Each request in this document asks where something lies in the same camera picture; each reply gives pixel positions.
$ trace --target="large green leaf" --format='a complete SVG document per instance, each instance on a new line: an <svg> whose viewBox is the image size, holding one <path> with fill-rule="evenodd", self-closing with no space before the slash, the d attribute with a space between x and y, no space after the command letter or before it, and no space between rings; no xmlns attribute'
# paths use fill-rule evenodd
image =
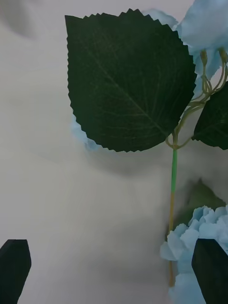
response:
<svg viewBox="0 0 228 304"><path fill-rule="evenodd" d="M219 199L202 180L199 180L192 188L188 204L174 221L174 227L177 227L182 223L187 225L192 218L193 211L198 207L207 206L215 210L216 208L224 207L225 205L226 204L222 199Z"/></svg>
<svg viewBox="0 0 228 304"><path fill-rule="evenodd" d="M163 142L191 100L192 56L168 25L138 10L66 16L68 89L88 136L115 151Z"/></svg>
<svg viewBox="0 0 228 304"><path fill-rule="evenodd" d="M228 82L207 101L192 139L228 149Z"/></svg>

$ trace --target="flower stem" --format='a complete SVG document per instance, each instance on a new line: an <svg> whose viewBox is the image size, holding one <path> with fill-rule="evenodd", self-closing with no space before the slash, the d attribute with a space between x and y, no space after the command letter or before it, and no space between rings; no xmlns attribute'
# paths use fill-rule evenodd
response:
<svg viewBox="0 0 228 304"><path fill-rule="evenodd" d="M169 232L173 229L173 210L174 210L174 195L176 189L176 179L177 179L177 150L173 149Z"/></svg>
<svg viewBox="0 0 228 304"><path fill-rule="evenodd" d="M172 176L171 176L171 197L170 197L170 219L169 219L169 233L173 230L173 212L174 212L174 197L175 197L175 190L176 190L176 180L177 180L177 134L173 135L173 154L172 154ZM173 267L172 261L169 261L169 286L173 287L174 282L174 275L173 275Z"/></svg>

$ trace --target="dark green object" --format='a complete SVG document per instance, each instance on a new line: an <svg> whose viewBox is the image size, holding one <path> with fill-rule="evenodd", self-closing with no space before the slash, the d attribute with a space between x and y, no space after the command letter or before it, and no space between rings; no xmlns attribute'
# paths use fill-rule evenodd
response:
<svg viewBox="0 0 228 304"><path fill-rule="evenodd" d="M228 82L207 101L192 139L211 147L228 149Z"/></svg>
<svg viewBox="0 0 228 304"><path fill-rule="evenodd" d="M195 65L178 33L131 9L66 16L66 28L71 107L88 138L126 152L163 142L195 87Z"/></svg>
<svg viewBox="0 0 228 304"><path fill-rule="evenodd" d="M181 213L175 219L174 228L181 223L188 225L194 210L203 206L215 210L218 207L225 207L226 203L222 199L219 199L202 180L199 180L192 188L188 204L181 210Z"/></svg>
<svg viewBox="0 0 228 304"><path fill-rule="evenodd" d="M228 256L214 239L198 239L192 259L207 304L228 303Z"/></svg>
<svg viewBox="0 0 228 304"><path fill-rule="evenodd" d="M8 240L0 249L0 304L17 304L30 268L27 240Z"/></svg>

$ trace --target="white backdrop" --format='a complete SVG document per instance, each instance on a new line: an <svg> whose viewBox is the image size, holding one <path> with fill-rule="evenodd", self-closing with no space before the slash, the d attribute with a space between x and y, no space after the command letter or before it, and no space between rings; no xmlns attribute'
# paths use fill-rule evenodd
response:
<svg viewBox="0 0 228 304"><path fill-rule="evenodd" d="M169 303L172 151L86 153L73 138L64 15L155 7L181 20L192 2L0 0L0 244L26 238L32 257L19 304ZM227 155L180 150L176 210L199 177L228 201Z"/></svg>

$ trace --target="light blue hydrangea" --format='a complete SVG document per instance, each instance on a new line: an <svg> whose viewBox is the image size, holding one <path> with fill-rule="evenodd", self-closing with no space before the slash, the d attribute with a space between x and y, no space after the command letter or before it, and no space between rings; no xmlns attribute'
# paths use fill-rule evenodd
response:
<svg viewBox="0 0 228 304"><path fill-rule="evenodd" d="M72 130L73 135L77 139L79 139L80 141L82 141L84 143L85 147L89 151L96 151L96 150L99 149L99 147L101 147L101 145L96 144L95 141L93 141L92 139L89 139L87 137L85 131L82 131L81 125L79 123L77 123L76 117L74 115L72 117L71 130Z"/></svg>
<svg viewBox="0 0 228 304"><path fill-rule="evenodd" d="M228 254L228 206L195 209L188 226L178 225L162 244L161 257L177 262L179 274L169 290L174 304L206 304L191 266L198 238L215 239Z"/></svg>
<svg viewBox="0 0 228 304"><path fill-rule="evenodd" d="M227 0L195 0L187 11L184 19L178 22L164 12L155 9L143 12L161 24L168 24L171 29L177 30L179 37L189 47L196 64L196 87L194 97L202 92L203 66L200 58L201 50L208 54L207 77L210 80L221 66L218 48L228 50L228 1Z"/></svg>

